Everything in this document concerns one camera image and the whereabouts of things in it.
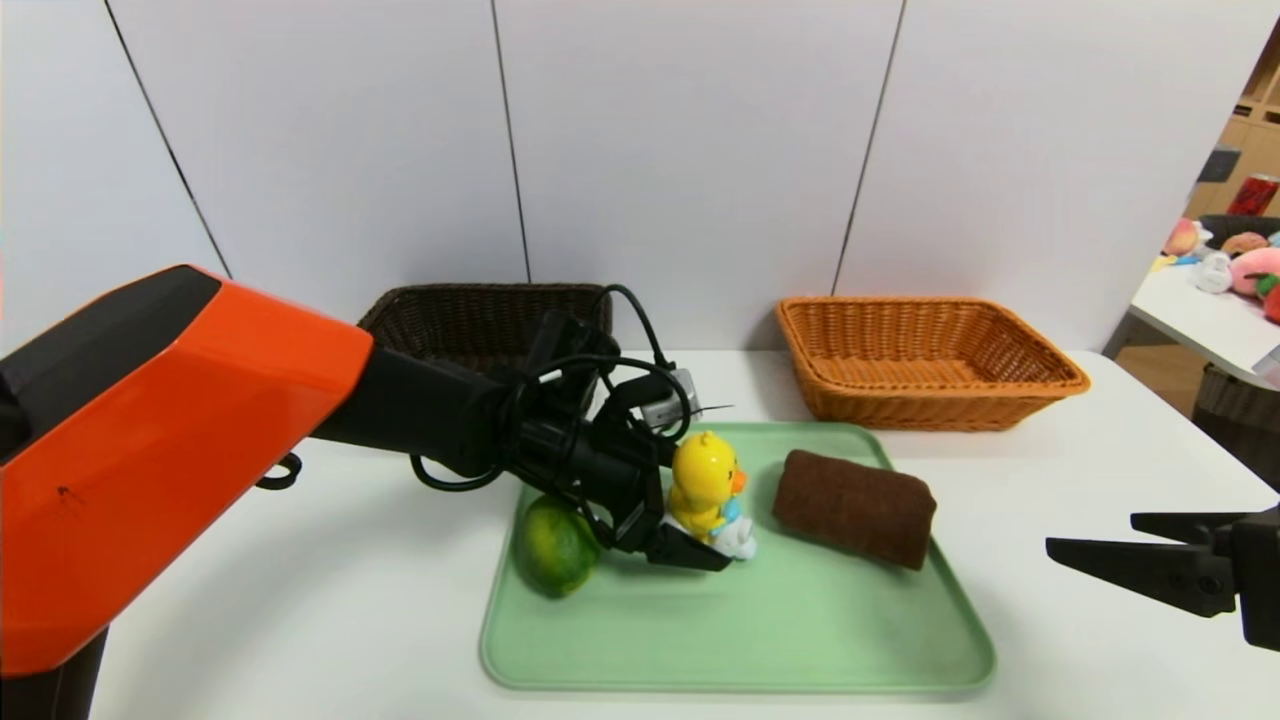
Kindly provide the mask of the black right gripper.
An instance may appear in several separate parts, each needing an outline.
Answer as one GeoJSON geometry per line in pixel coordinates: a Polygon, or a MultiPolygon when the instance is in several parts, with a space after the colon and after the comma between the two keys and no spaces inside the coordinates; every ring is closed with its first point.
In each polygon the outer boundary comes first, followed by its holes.
{"type": "Polygon", "coordinates": [[[1044,550],[1065,568],[1199,618],[1234,612],[1238,597],[1245,641],[1279,651],[1279,507],[1134,512],[1130,527],[1184,544],[1048,538],[1044,550]],[[1231,564],[1206,547],[1230,525],[1231,564]]]}

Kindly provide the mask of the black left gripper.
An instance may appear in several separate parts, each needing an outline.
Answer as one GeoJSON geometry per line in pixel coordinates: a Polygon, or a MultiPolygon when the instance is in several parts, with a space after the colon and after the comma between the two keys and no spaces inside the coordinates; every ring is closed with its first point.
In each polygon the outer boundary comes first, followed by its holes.
{"type": "Polygon", "coordinates": [[[557,497],[576,507],[608,548],[645,552],[655,565],[723,571],[730,556],[659,523],[660,470],[671,466],[675,450],[675,439],[626,420],[579,420],[557,468],[557,497]]]}

